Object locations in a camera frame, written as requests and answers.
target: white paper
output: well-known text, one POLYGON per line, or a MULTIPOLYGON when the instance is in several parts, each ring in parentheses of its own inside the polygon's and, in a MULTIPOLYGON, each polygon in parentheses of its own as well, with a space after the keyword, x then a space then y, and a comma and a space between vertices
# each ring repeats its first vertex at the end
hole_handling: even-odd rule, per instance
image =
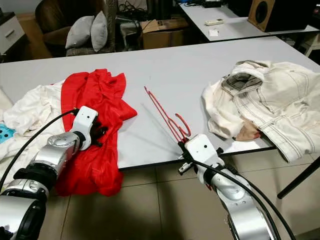
POLYGON ((218 31, 218 29, 210 29, 209 30, 209 36, 210 37, 217 37, 217 36, 219 36, 219 31, 218 31))

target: drawer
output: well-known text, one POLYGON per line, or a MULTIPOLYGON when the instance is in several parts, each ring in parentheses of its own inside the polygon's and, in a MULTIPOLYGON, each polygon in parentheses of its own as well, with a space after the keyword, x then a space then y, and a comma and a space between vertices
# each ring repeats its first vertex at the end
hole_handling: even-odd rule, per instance
POLYGON ((16 16, 0 25, 0 54, 4 54, 25 34, 16 16))

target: drawer handle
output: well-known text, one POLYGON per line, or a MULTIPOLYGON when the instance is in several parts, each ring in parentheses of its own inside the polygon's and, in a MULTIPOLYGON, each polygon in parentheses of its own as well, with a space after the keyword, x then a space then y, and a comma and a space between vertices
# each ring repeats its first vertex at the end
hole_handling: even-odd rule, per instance
POLYGON ((12 29, 12 30, 10 30, 10 31, 8 31, 4 36, 6 37, 6 38, 8 38, 11 34, 13 34, 15 32, 15 30, 14 29, 12 29))

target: tabletop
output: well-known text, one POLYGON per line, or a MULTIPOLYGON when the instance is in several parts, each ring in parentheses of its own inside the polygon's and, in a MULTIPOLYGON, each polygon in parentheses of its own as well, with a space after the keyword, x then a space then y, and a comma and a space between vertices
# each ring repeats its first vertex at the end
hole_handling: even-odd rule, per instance
POLYGON ((263 139, 234 141, 208 131, 208 116, 201 94, 209 83, 227 75, 242 60, 290 61, 313 71, 320 66, 277 37, 261 37, 150 50, 69 56, 0 64, 0 87, 16 102, 37 85, 66 79, 72 73, 108 69, 124 73, 123 99, 138 115, 124 122, 118 132, 118 167, 146 166, 176 160, 181 150, 144 90, 147 86, 167 113, 179 113, 191 133, 205 133, 214 147, 225 153, 265 150, 263 139))
POLYGON ((225 5, 211 8, 185 6, 184 4, 180 6, 210 42, 319 31, 317 28, 308 25, 303 30, 263 32, 248 22, 248 17, 237 16, 225 5), (216 19, 223 19, 224 24, 205 25, 205 21, 216 19), (209 30, 211 29, 217 29, 218 36, 209 36, 209 30))

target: white denim jacket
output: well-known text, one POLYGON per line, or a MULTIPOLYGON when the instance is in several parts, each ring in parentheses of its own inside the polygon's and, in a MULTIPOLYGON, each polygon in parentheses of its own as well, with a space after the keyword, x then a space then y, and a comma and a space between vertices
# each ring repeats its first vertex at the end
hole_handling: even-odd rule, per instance
POLYGON ((202 97, 212 133, 235 137, 244 125, 242 116, 288 162, 320 152, 320 73, 290 62, 240 61, 202 97))

